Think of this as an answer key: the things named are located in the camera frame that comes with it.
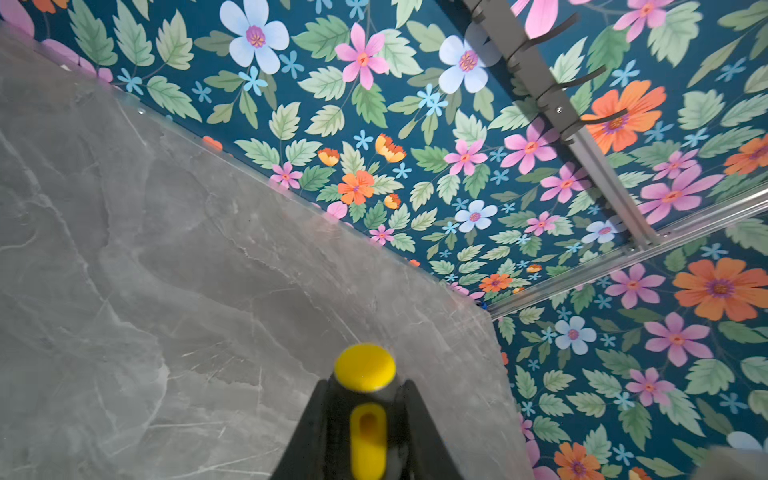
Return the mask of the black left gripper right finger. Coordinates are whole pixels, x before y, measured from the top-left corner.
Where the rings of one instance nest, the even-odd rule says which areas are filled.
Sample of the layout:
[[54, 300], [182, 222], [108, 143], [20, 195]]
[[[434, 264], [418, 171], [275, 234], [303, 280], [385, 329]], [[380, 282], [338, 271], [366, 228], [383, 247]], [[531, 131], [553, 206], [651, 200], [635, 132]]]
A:
[[407, 459], [402, 479], [462, 480], [448, 448], [416, 384], [406, 380], [401, 388], [405, 415]]

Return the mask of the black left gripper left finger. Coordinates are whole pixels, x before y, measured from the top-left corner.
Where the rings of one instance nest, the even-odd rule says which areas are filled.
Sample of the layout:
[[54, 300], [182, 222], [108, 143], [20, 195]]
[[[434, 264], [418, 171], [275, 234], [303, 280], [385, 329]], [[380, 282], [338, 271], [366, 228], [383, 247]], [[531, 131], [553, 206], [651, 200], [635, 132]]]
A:
[[272, 480], [324, 478], [329, 398], [329, 381], [318, 381], [271, 475]]

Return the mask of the yellow and black screwdriver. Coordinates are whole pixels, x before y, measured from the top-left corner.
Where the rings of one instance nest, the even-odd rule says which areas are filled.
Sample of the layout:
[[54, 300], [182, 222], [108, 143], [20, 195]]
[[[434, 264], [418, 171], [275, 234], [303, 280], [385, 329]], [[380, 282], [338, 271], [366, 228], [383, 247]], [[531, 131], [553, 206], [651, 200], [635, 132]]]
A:
[[330, 377], [328, 479], [402, 477], [399, 387], [396, 362], [383, 347], [360, 343], [339, 355]]

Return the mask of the black wall hook rack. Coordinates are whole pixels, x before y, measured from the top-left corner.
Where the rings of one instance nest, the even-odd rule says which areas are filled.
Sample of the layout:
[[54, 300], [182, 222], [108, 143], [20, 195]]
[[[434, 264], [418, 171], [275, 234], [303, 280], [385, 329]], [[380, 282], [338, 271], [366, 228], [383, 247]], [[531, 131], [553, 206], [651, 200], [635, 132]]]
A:
[[570, 143], [571, 138], [581, 128], [609, 123], [628, 114], [628, 110], [623, 108], [608, 116], [592, 120], [582, 119], [567, 97], [566, 90], [597, 78], [606, 72], [606, 68], [601, 66], [571, 81], [558, 81], [538, 50], [540, 44], [556, 38], [579, 22], [579, 14], [571, 15], [548, 33], [532, 39], [507, 2], [464, 0], [463, 4], [471, 14], [473, 22], [489, 35], [501, 53], [508, 71], [524, 85], [540, 112], [558, 131], [561, 140]]

